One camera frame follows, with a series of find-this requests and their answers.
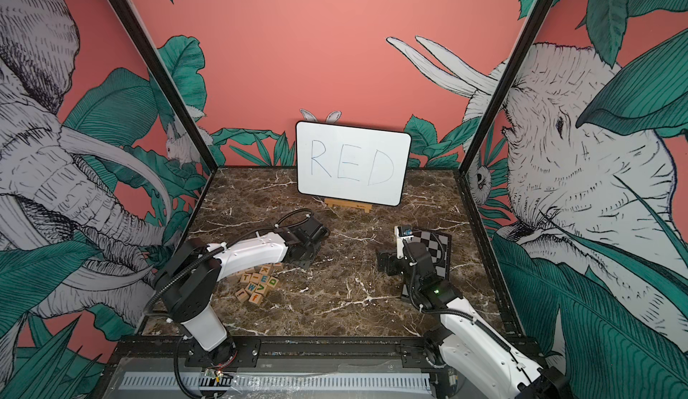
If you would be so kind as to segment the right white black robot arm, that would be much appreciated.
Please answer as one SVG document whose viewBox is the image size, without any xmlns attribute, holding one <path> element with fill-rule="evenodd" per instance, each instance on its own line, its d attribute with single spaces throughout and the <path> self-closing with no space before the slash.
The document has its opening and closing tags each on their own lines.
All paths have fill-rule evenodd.
<svg viewBox="0 0 688 399">
<path fill-rule="evenodd" d="M 426 246 L 400 239 L 397 253 L 380 252 L 376 268 L 401 275 L 411 305 L 437 316 L 441 326 L 426 335 L 433 366 L 451 367 L 487 398 L 572 398 L 559 370 L 544 368 L 506 341 L 450 280 L 436 272 Z"/>
</svg>

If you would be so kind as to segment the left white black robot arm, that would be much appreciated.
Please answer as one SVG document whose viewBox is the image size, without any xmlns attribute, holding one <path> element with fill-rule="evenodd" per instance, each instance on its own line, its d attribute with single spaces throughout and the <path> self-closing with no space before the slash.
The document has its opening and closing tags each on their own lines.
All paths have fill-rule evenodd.
<svg viewBox="0 0 688 399">
<path fill-rule="evenodd" d="M 330 236 L 313 214 L 287 226 L 247 232 L 231 243 L 206 244 L 190 239 L 154 278 L 154 294 L 144 306 L 149 313 L 162 301 L 167 317 L 184 327 L 204 352 L 233 345 L 213 308 L 216 284 L 249 268 L 282 263 L 306 269 Z"/>
</svg>

